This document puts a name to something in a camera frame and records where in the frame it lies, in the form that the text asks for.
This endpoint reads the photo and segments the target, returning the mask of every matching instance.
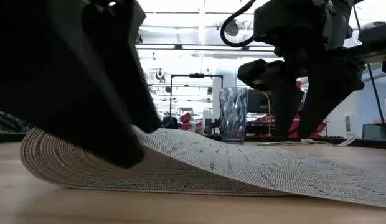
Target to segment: desk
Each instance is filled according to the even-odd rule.
[[[19,143],[0,144],[0,224],[386,223],[386,209],[300,196],[226,197],[65,189],[28,173],[20,162],[19,147]],[[284,148],[386,174],[386,150]]]
[[[381,120],[373,120],[373,124],[382,124]]]

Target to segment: textured mat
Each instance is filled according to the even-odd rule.
[[[146,158],[115,167],[33,129],[21,158],[36,177],[78,189],[271,196],[298,194],[386,207],[386,176],[278,147],[223,144],[188,131],[135,129]]]

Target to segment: fluorescent light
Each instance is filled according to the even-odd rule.
[[[136,44],[136,49],[173,49],[175,45]]]
[[[251,88],[251,87],[246,86],[246,85],[237,85],[237,88]]]
[[[169,95],[155,95],[158,97],[164,97],[164,96],[169,96]],[[211,95],[194,95],[194,96],[189,96],[189,95],[173,95],[172,97],[193,97],[193,98],[212,98]]]
[[[212,87],[212,85],[189,85],[189,87],[208,88],[208,87]]]
[[[249,49],[254,51],[274,51],[275,50],[274,47],[250,47]]]
[[[241,47],[211,46],[211,45],[183,45],[185,50],[241,50]]]
[[[170,87],[170,84],[148,84],[151,87]],[[172,85],[172,87],[183,87],[184,85]]]
[[[163,101],[163,102],[169,102],[169,98],[166,98],[166,99],[153,99],[154,101]],[[207,103],[207,102],[212,102],[212,100],[211,99],[209,99],[209,100],[207,100],[207,99],[184,99],[184,98],[176,98],[175,100],[174,99],[172,99],[173,101],[190,101],[190,102],[204,102],[204,103]]]

